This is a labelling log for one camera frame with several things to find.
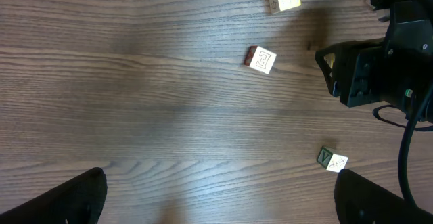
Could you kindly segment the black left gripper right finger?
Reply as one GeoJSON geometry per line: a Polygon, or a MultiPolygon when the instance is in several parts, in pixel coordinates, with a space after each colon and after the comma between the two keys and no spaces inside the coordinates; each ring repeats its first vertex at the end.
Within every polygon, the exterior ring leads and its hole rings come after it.
{"type": "Polygon", "coordinates": [[[338,173],[334,189],[341,224],[432,224],[432,214],[349,170],[338,173]]]}

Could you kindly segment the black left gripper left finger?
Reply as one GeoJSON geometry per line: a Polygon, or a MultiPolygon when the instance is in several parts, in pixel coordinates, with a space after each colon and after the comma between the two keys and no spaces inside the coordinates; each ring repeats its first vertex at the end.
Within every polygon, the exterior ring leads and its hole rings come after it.
{"type": "Polygon", "coordinates": [[[103,169],[94,167],[1,214],[2,223],[97,224],[108,185],[103,169]]]}

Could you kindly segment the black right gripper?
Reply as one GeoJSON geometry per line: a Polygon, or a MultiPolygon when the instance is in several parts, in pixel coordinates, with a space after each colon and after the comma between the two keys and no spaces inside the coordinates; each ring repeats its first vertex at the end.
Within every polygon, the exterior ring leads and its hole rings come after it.
{"type": "Polygon", "coordinates": [[[376,102],[391,103],[390,94],[383,88],[386,77],[381,65],[384,61],[384,39],[347,41],[315,52],[331,96],[351,108],[376,102]],[[336,55],[330,68],[323,56],[336,55]]]}

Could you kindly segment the wooden block with E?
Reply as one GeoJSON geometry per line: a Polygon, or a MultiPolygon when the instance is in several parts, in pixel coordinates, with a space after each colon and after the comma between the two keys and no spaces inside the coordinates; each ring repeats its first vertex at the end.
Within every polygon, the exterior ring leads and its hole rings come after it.
{"type": "Polygon", "coordinates": [[[269,74],[277,54],[260,46],[251,46],[244,60],[244,65],[259,72],[269,74]]]}

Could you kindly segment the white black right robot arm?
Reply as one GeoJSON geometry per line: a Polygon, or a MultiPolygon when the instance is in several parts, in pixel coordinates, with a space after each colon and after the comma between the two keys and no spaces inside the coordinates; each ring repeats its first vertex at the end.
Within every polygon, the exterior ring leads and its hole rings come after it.
{"type": "Polygon", "coordinates": [[[389,22],[383,38],[316,52],[329,93],[348,107],[388,102],[410,117],[432,81],[432,0],[370,0],[389,22]]]}

